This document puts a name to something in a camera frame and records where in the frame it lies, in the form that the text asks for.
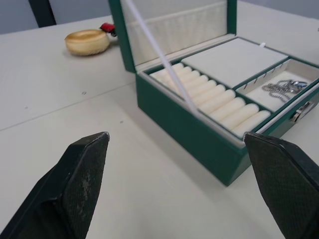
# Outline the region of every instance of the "ring roll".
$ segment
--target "ring roll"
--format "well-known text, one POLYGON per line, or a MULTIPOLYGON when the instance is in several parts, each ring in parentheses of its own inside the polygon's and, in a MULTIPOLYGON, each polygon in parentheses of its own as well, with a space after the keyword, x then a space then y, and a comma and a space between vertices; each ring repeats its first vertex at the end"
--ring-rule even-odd
POLYGON ((188 94, 190 97, 195 98, 196 96, 203 94, 217 86, 216 81, 210 80, 207 83, 197 86, 194 89, 189 90, 188 94))
POLYGON ((209 101, 210 99, 220 95, 221 93, 225 92, 226 88, 223 85, 218 85, 213 89, 205 92, 202 95, 199 95, 193 99, 195 105, 200 106, 203 103, 209 101))
POLYGON ((249 119, 242 122, 240 125, 235 127, 232 131, 234 134, 239 137, 244 136, 244 133, 247 131, 252 131, 255 127, 257 127, 262 121, 267 119, 271 113, 269 111, 260 111, 257 114, 254 114, 249 119))
POLYGON ((203 84, 205 84, 207 82, 208 82, 208 77, 207 76, 200 76, 200 77, 197 77, 197 78, 193 79, 190 82, 186 82, 184 84, 184 86, 185 86, 186 89, 194 89, 195 87, 201 86, 201 85, 203 85, 203 84))
MULTIPOLYGON (((183 69, 178 70, 176 72, 176 74, 179 78, 181 78, 181 76, 183 76, 187 73, 190 73, 191 71, 192 71, 192 69, 189 66, 186 66, 183 69)), ((165 74, 164 76, 160 76, 160 78, 166 83, 173 82, 172 78, 170 77, 170 75, 168 73, 165 74)))
MULTIPOLYGON (((182 63, 178 63, 178 64, 173 65, 172 67, 177 72, 178 70, 181 70, 182 68, 184 68, 184 65, 182 63)), ((161 75, 165 75, 165 74, 168 74, 166 68, 164 68, 160 71, 156 71, 156 72, 150 74, 150 76, 156 78, 156 76, 161 76, 161 75)))
POLYGON ((221 121, 223 118, 244 107, 245 105, 246 103, 242 98, 236 97, 231 102, 228 102, 223 107, 220 107, 218 110, 211 113, 209 116, 216 121, 221 121))
MULTIPOLYGON (((185 67, 179 70, 176 70, 176 74, 177 76, 180 78, 181 76, 190 73, 191 72, 191 68, 190 67, 185 67)), ((158 80, 159 82, 162 83, 166 83, 167 85, 175 85, 175 83, 173 83, 173 80, 171 79, 170 75, 167 74, 161 74, 161 75, 154 75, 153 76, 156 80, 158 80)))
POLYGON ((236 94, 233 90, 227 90, 219 96, 214 97, 210 101, 207 101, 200 107, 200 109, 206 114, 210 114, 216 109, 225 105, 226 103, 232 101, 235 98, 235 96, 236 94))
MULTIPOLYGON (((179 80, 183 83, 183 85, 185 85, 188 82, 193 81, 194 79, 196 79, 197 77, 199 77, 200 73, 198 71, 192 71, 188 74, 182 75, 181 77, 179 77, 179 80)), ((170 80, 169 82, 167 82, 168 85, 170 85, 170 87, 174 88, 175 91, 177 91, 177 86, 175 84, 175 82, 173 82, 172 80, 170 80)))
POLYGON ((224 118, 220 123, 226 128, 232 130, 258 111, 259 107, 256 104, 249 104, 239 110, 236 110, 234 113, 224 118))

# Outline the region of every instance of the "red object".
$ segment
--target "red object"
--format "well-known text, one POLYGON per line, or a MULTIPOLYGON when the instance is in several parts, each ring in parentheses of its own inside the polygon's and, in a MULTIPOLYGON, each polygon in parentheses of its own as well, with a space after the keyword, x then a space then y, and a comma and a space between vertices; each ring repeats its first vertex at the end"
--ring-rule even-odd
POLYGON ((100 29, 106 33, 110 33, 112 36, 117 36, 115 32, 115 26, 113 24, 104 23, 100 29))

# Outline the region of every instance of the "silver chain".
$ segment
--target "silver chain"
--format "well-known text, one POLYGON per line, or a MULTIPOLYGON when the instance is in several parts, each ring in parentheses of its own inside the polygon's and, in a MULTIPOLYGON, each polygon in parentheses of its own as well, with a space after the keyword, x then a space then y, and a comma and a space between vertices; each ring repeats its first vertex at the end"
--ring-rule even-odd
POLYGON ((298 94, 307 85, 307 82, 282 80, 276 84, 269 83, 268 85, 263 86, 262 89, 268 91, 271 97, 278 98, 282 102, 287 103, 291 100, 291 97, 288 96, 287 93, 298 94))

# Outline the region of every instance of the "metal latch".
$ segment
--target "metal latch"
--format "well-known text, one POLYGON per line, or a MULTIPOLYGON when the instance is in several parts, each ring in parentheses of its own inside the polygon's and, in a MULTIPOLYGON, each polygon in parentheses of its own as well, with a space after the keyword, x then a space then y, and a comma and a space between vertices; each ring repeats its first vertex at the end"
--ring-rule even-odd
POLYGON ((313 102, 308 101, 296 111, 290 121, 293 123, 297 123, 303 117, 305 117, 306 114, 308 114, 315 106, 316 105, 313 102))

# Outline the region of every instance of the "wooden bowl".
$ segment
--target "wooden bowl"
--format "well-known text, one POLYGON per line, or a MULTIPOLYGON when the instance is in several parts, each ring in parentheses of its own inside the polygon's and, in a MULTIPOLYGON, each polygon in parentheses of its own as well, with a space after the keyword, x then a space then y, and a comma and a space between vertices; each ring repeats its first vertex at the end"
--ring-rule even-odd
POLYGON ((107 34, 90 29, 77 31, 65 38, 66 48, 74 55, 89 56, 104 52, 110 45, 107 34))

